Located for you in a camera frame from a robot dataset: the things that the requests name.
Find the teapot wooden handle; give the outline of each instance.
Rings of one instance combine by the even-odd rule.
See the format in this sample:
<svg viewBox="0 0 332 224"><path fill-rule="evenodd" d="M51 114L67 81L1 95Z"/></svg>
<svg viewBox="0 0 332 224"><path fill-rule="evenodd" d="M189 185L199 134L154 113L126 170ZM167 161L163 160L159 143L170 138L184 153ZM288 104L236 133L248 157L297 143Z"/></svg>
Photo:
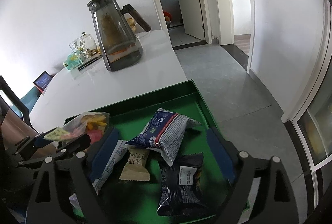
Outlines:
<svg viewBox="0 0 332 224"><path fill-rule="evenodd" d="M144 20L144 18L130 5L127 4L123 6L123 9L120 11L122 15L129 13L132 18L144 29L145 31L150 31L151 26Z"/></svg>

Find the white label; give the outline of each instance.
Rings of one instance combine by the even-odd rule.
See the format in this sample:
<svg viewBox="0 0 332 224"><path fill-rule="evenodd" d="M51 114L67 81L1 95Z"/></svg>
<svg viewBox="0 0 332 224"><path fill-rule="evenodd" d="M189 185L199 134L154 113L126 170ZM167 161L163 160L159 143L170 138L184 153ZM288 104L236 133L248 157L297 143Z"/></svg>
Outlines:
<svg viewBox="0 0 332 224"><path fill-rule="evenodd" d="M194 174L197 168L180 166L179 185L193 185Z"/></svg>

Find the kraft paper snack wrapper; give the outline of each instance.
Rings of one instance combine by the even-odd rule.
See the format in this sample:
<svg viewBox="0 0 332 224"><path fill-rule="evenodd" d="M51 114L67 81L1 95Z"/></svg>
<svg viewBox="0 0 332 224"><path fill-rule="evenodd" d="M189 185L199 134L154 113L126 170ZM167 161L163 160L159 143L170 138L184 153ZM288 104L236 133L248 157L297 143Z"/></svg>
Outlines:
<svg viewBox="0 0 332 224"><path fill-rule="evenodd" d="M120 180L150 181L150 173L145 169L149 150L128 146L129 159L124 166Z"/></svg>

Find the hallway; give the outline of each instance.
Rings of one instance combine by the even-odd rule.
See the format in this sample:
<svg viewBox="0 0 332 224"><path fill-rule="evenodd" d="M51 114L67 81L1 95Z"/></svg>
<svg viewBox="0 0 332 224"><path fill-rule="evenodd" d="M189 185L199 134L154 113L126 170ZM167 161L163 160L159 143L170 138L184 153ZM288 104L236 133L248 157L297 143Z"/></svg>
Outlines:
<svg viewBox="0 0 332 224"><path fill-rule="evenodd" d="M219 45L202 45L175 51L188 79L193 79L224 137L238 150L253 157L281 158L292 183L300 223L306 219L307 197L303 171L298 155L281 120L252 78L235 59ZM259 179L249 195L252 210Z"/></svg>
<svg viewBox="0 0 332 224"><path fill-rule="evenodd" d="M176 28L171 28L168 30L169 37L171 39L172 47L187 45L194 42L202 41L191 35L185 33L185 27L180 26Z"/></svg>

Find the snack bag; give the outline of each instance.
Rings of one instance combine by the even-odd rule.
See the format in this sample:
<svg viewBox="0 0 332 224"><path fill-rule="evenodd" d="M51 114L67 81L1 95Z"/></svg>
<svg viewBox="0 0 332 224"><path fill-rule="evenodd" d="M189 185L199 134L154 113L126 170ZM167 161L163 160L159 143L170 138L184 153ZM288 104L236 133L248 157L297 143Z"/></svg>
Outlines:
<svg viewBox="0 0 332 224"><path fill-rule="evenodd" d="M104 135L105 129L109 126L109 113L85 112L71 121L62 128L58 127L54 131L44 136L45 140L51 141L68 141L77 138L82 134L88 134L91 143L99 141Z"/></svg>
<svg viewBox="0 0 332 224"><path fill-rule="evenodd" d="M127 144L161 153L169 166L179 151L186 128L201 125L185 115L159 108L143 131Z"/></svg>
<svg viewBox="0 0 332 224"><path fill-rule="evenodd" d="M125 145L126 142L127 141L124 140L117 141L117 145L115 146L113 153L104 168L102 176L94 180L94 182L92 183L92 186L97 194L99 194L99 191L102 188L103 184L106 182L106 180L112 173L114 165L119 162L127 153L128 148L127 145ZM76 209L81 210L76 193L69 197L69 201Z"/></svg>
<svg viewBox="0 0 332 224"><path fill-rule="evenodd" d="M162 195L159 216L205 217L210 211L201 202L199 180L203 166L203 153L180 156L172 167L159 161Z"/></svg>
<svg viewBox="0 0 332 224"><path fill-rule="evenodd" d="M128 146L129 159L124 166L120 180L150 181L150 173L145 169L148 149Z"/></svg>

